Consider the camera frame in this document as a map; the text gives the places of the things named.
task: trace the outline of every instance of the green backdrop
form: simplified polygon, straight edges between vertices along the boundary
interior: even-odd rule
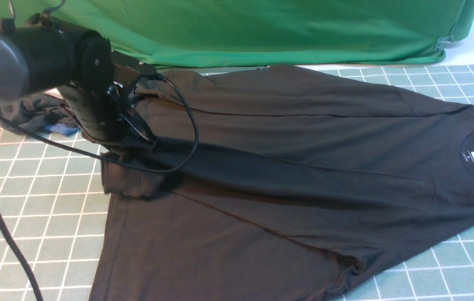
[[[60,1],[13,2],[21,24]],[[67,0],[54,16],[155,65],[418,64],[467,36],[474,0]]]

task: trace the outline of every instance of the t-shirt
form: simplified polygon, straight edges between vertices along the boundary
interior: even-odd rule
[[[289,65],[165,76],[201,143],[172,175],[102,164],[91,301],[327,300],[474,225],[472,105]],[[161,148],[134,163],[179,165],[185,109],[137,93]]]

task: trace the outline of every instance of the seam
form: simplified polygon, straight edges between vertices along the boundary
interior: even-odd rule
[[[136,170],[135,173],[137,175],[137,184],[138,184],[137,191],[138,191],[138,195],[140,195],[141,194],[141,192],[140,192],[140,175],[138,174],[138,170]]]
[[[409,103],[407,103],[406,99],[405,99],[405,98],[403,97],[403,95],[401,94],[400,88],[399,88],[399,87],[396,87],[396,86],[393,86],[393,87],[396,88],[395,90],[397,91],[397,94],[399,95],[401,101],[403,101],[403,103],[404,103],[405,105],[409,106],[409,107],[411,108],[411,111],[413,112],[413,114],[414,114],[415,116],[417,116],[417,113],[416,113],[415,109],[413,108],[413,106],[410,105]]]

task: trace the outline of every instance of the black cylinder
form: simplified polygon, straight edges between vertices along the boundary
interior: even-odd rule
[[[72,70],[71,55],[55,29],[0,31],[0,105],[67,84]]]
[[[48,26],[18,28],[9,38],[18,46],[29,69],[27,94],[67,84],[72,62],[59,33]]]

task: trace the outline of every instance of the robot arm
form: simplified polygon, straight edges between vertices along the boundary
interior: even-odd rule
[[[16,28],[0,19],[0,105],[57,88],[92,142],[119,145],[134,133],[155,145],[157,137],[128,104],[140,78],[164,79],[153,66],[112,51],[96,31],[45,13],[28,23]]]

